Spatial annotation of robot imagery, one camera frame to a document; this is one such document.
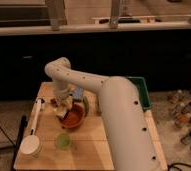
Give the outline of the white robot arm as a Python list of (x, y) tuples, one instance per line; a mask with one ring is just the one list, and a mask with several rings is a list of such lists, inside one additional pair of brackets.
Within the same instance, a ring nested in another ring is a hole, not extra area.
[(47, 63), (44, 70), (58, 93), (71, 83), (98, 95), (116, 171), (160, 171), (139, 93), (131, 81), (72, 70), (65, 57)]

